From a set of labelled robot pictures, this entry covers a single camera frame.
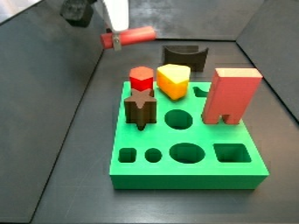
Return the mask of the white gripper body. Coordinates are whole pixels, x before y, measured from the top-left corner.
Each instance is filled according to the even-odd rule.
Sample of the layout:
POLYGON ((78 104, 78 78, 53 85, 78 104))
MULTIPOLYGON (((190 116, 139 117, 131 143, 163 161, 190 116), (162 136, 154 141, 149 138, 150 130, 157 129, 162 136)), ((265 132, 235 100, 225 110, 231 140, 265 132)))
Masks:
POLYGON ((109 28, 114 32, 129 29, 129 0, 103 0, 109 28))

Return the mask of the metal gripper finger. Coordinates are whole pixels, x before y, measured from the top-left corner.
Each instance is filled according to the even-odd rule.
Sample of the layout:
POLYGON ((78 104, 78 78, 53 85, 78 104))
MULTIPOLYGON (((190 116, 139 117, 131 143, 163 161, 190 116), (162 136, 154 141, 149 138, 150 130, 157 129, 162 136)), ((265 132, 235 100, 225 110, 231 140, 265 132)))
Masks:
POLYGON ((121 43, 119 34, 117 34, 117 33, 113 34, 113 42, 114 42, 115 51, 121 51, 122 50, 122 43, 121 43))

